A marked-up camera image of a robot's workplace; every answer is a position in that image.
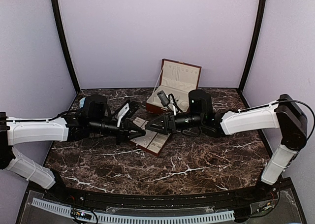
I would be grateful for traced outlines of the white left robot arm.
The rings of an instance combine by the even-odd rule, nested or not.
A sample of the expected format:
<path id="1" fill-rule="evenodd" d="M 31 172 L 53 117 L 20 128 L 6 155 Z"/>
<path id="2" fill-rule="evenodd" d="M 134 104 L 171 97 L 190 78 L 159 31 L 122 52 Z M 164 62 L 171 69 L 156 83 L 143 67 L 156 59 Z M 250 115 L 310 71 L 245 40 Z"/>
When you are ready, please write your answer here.
<path id="1" fill-rule="evenodd" d="M 113 136 L 116 144 L 142 137 L 145 130 L 130 120 L 138 103 L 127 100 L 114 113 L 102 95 L 80 100 L 78 110 L 69 110 L 48 119 L 19 119 L 0 114 L 0 168 L 12 171 L 49 190 L 58 202 L 69 199 L 69 190 L 58 172 L 45 168 L 20 153 L 15 144 L 40 141 L 73 142 L 92 133 Z"/>

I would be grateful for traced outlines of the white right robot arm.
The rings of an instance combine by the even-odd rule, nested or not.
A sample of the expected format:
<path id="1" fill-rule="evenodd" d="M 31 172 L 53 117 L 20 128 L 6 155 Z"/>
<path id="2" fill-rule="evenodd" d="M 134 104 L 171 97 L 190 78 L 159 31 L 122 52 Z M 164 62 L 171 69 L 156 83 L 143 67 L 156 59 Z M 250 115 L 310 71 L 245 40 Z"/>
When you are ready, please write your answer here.
<path id="1" fill-rule="evenodd" d="M 187 128 L 200 128 L 210 137 L 224 137 L 239 132 L 259 129 L 280 129 L 281 142 L 263 169 L 260 183 L 251 191 L 255 201 L 262 201 L 270 193 L 282 172 L 290 165 L 299 151 L 306 146 L 308 119 L 289 95 L 268 104 L 223 113 L 213 111 L 211 95 L 203 90 L 189 92 L 189 111 L 174 114 L 167 112 L 149 121 L 145 128 L 168 135 Z"/>

